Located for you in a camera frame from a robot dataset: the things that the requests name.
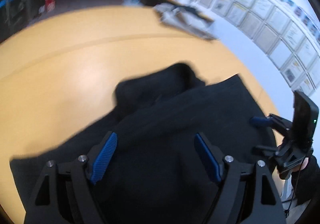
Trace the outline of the black Camel fleece jacket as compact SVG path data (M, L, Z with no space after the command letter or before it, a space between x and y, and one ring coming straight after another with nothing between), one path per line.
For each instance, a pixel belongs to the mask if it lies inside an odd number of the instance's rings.
M257 145L276 146L271 129L249 124L263 112L240 76L206 85L185 63L120 82L115 108L59 147L13 158L10 168L25 207L49 160L72 162L110 131L117 148L89 191L102 223L203 223L218 187L194 148L204 134L224 155L253 164Z

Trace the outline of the beige folded cloth pile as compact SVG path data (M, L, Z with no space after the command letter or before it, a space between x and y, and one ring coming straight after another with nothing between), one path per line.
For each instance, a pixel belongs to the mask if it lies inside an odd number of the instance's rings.
M159 15L160 22L166 26L174 27L207 41L216 40L215 35L210 31L213 23L207 23L184 8L175 7L170 3L161 3L154 6L153 10Z

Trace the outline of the yellow side table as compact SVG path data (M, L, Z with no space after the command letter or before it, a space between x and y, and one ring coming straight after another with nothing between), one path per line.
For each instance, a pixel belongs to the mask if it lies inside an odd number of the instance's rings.
M181 4L175 0L159 0L161 2L165 2L165 3L170 3L175 7L181 7L184 8L186 11L194 14L195 16L197 16L200 19L203 19L204 21L206 21L207 23L213 23L214 19L210 18L209 16L204 15L203 13L201 13L200 11L198 11L196 8L191 7L191 6L186 6L185 4Z

